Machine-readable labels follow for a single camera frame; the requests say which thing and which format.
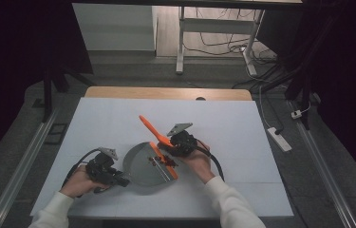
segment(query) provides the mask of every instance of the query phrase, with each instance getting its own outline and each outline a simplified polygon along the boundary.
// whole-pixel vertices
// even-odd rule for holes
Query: wall
[[[73,4],[73,8],[87,50],[156,49],[151,6]]]

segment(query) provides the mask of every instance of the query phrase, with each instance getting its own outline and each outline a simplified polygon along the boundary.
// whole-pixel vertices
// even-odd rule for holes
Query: white table
[[[258,216],[293,215],[255,102],[121,98],[80,100],[31,214],[46,206],[71,166],[89,150],[115,148],[120,159],[113,167],[122,170],[122,159],[129,149],[138,143],[155,142],[139,115],[164,134],[176,123],[192,122],[189,133],[211,146],[226,182],[243,194]],[[96,219],[218,218],[201,191],[202,182],[182,163],[176,171],[177,180],[157,187],[132,183],[100,195],[86,194],[75,200],[69,215]]]

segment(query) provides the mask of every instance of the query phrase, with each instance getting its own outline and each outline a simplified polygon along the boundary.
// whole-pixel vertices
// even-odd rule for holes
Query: cable
[[[249,72],[248,68],[246,67],[246,72],[248,72],[248,76],[249,78],[253,79],[253,80],[256,80],[256,81],[259,81],[259,82],[265,82],[265,83],[271,83],[272,81],[267,81],[267,80],[263,80],[263,79],[257,79],[257,78],[254,78],[251,73]]]
[[[200,49],[191,49],[191,48],[186,47],[186,46],[184,45],[184,43],[183,43],[183,46],[184,46],[186,49],[188,49],[188,50],[198,51],[198,52],[202,52],[202,53],[206,53],[206,54],[211,54],[211,55],[225,55],[225,54],[231,53],[230,51],[222,52],[222,53],[211,53],[211,52],[207,52],[207,51],[200,50]]]
[[[269,123],[267,123],[266,117],[264,116],[263,104],[262,104],[262,101],[261,101],[261,87],[262,87],[262,85],[260,86],[260,88],[258,88],[261,114],[263,115],[264,123],[266,123],[266,125],[267,125],[269,128],[272,128],[272,127],[269,125]],[[272,108],[272,112],[274,113],[275,118],[277,119],[277,121],[279,122],[279,124],[280,124],[280,126],[281,126],[279,129],[275,130],[275,132],[274,132],[275,135],[279,135],[279,134],[284,130],[284,125],[282,124],[281,120],[279,119],[278,114],[276,113],[276,111],[275,111],[274,107],[272,106],[272,103],[270,102],[269,97],[268,97],[267,95],[266,95],[266,99],[267,99],[267,101],[269,102],[270,107]]]
[[[71,176],[74,174],[74,172],[76,171],[76,169],[78,168],[78,165],[83,162],[84,159],[86,159],[86,157],[88,157],[90,154],[100,151],[98,148],[93,149],[91,151],[89,151],[88,153],[86,153],[77,163],[75,163],[70,171],[68,171],[67,176],[65,178],[65,181],[63,181],[62,187],[65,186],[65,184],[68,182],[68,180],[71,178]]]
[[[194,86],[194,87],[197,87],[197,88],[204,88],[204,87],[201,87],[199,85],[196,85],[196,84],[193,84],[191,82],[188,82],[188,81],[185,81],[186,84],[190,85],[190,86]]]
[[[268,74],[266,74],[265,76],[263,75],[263,79],[267,80],[268,78],[270,78],[270,77],[273,75],[273,73],[274,73],[277,69],[279,69],[279,68],[281,68],[280,65],[274,65],[274,66],[271,68],[271,70],[270,70],[270,72],[269,72]],[[283,75],[283,74],[284,74],[284,72],[281,73],[281,74],[279,74],[279,75],[277,76],[277,78],[278,78],[278,77],[281,77],[281,75]],[[255,86],[260,86],[260,85],[262,85],[263,83],[264,83],[264,82],[257,82],[257,83],[255,83],[254,85],[252,85],[252,86],[249,88],[249,91],[250,91],[251,93],[254,93],[254,92],[253,92],[253,88],[254,88]]]
[[[219,16],[217,19],[219,19],[219,18],[225,16],[225,14],[226,14],[226,12],[227,12],[228,10],[229,10],[229,9],[224,9],[224,10],[221,12],[221,14],[223,13],[223,15]],[[199,14],[200,14],[201,18],[204,18],[204,16],[202,15],[201,11],[200,11],[198,8],[196,8],[196,17],[197,17],[197,18],[198,18],[198,15],[199,15]],[[239,14],[240,14],[240,11],[238,12],[238,14],[237,14],[237,16],[236,16],[236,20],[238,19]],[[229,41],[227,41],[227,42],[216,43],[216,44],[207,44],[207,43],[205,43],[205,41],[204,41],[204,38],[203,38],[203,36],[202,36],[202,32],[200,32],[199,34],[200,34],[200,39],[201,39],[201,42],[202,42],[203,45],[205,45],[205,46],[210,46],[210,47],[213,47],[213,46],[221,46],[221,45],[228,45],[228,50],[230,51],[230,53],[231,53],[231,52],[233,52],[233,53],[239,53],[240,51],[235,52],[234,50],[237,49],[237,48],[243,47],[243,46],[241,46],[241,45],[236,45],[236,46],[230,47],[230,44],[231,44],[231,43],[238,43],[238,42],[244,42],[244,41],[249,40],[249,38],[246,38],[246,39],[240,39],[240,40],[235,40],[235,41],[233,41],[232,39],[233,39],[234,35],[232,34],[232,35],[231,35],[231,39],[230,39]],[[192,49],[192,50],[194,50],[194,51],[200,51],[200,52],[207,53],[207,54],[220,55],[219,53],[218,53],[218,54],[215,54],[215,53],[211,53],[211,52],[207,52],[207,51],[203,51],[203,50],[199,50],[199,49]]]
[[[254,12],[254,9],[252,9],[248,14],[246,14],[246,15],[244,15],[244,16],[242,16],[242,14],[240,14],[240,11],[241,11],[241,9],[239,9],[239,15],[240,15],[240,17],[247,17],[247,16],[249,16],[252,12]]]
[[[266,121],[266,117],[264,117],[264,111],[263,111],[263,104],[261,103],[261,86],[259,88],[259,100],[260,100],[260,109],[261,109],[261,114],[263,115],[263,120],[264,120],[264,123],[266,123],[266,125],[269,127],[269,128],[272,128],[269,123],[267,123]]]
[[[304,112],[308,111],[309,109],[310,109],[310,102],[309,102],[309,107],[307,109],[301,111],[301,113],[304,113]]]
[[[270,107],[272,108],[272,112],[274,113],[275,119],[277,119],[277,121],[279,122],[279,124],[281,126],[279,129],[275,130],[275,134],[278,135],[279,133],[281,133],[284,130],[285,126],[281,122],[281,119],[279,119],[278,114],[276,113],[275,108],[272,106],[272,103],[270,102],[269,96],[267,96],[267,94],[266,94],[266,99],[267,99],[267,102],[269,103]]]
[[[207,147],[205,146],[205,144],[202,141],[200,141],[200,140],[197,140],[197,141],[208,151],[208,153],[210,154],[209,157],[215,163],[215,166],[216,166],[216,169],[218,170],[219,176],[222,178],[223,181],[225,181],[224,173],[222,172],[222,167],[221,167],[221,164],[219,164],[219,161],[216,159],[216,157],[213,154],[211,154],[210,150],[207,149]]]
[[[277,67],[277,65],[274,65],[271,68],[269,68],[263,75],[260,76],[260,78],[265,77],[267,74],[274,73],[276,71],[276,69],[275,69],[276,67]],[[235,89],[237,86],[244,85],[244,84],[247,84],[247,83],[251,83],[253,81],[254,81],[254,79],[250,79],[250,80],[247,80],[247,81],[244,81],[244,82],[236,83],[231,87],[231,89]]]
[[[265,64],[269,64],[269,63],[276,63],[277,61],[276,61],[276,59],[275,58],[260,58],[260,53],[259,53],[259,57],[257,58],[256,56],[255,56],[255,54],[254,54],[254,51],[252,50],[251,51],[251,54],[253,55],[253,57],[251,56],[251,58],[252,58],[252,60],[254,60],[256,63],[258,63],[258,64],[260,64],[260,65],[265,65]]]

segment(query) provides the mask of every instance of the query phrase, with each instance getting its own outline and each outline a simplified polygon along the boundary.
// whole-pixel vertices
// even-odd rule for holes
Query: power strip
[[[287,143],[284,137],[282,137],[282,135],[280,134],[275,135],[275,131],[276,131],[275,127],[271,127],[267,129],[267,132],[270,133],[270,136],[272,137],[273,140],[275,140],[275,142],[278,144],[278,146],[281,148],[282,151],[288,152],[292,150],[292,147],[290,147],[290,145]]]

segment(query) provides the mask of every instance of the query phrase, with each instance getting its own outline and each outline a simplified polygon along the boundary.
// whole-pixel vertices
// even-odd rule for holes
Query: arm
[[[90,180],[85,172],[85,165],[81,165],[65,186],[54,194],[47,207],[36,213],[29,228],[68,227],[67,212],[74,198],[96,187],[106,188],[108,186]]]
[[[204,191],[212,200],[213,208],[220,214],[223,228],[265,228],[250,204],[234,188],[226,184],[221,177],[211,171],[210,158],[195,150],[186,158],[180,158],[197,174],[205,184]]]

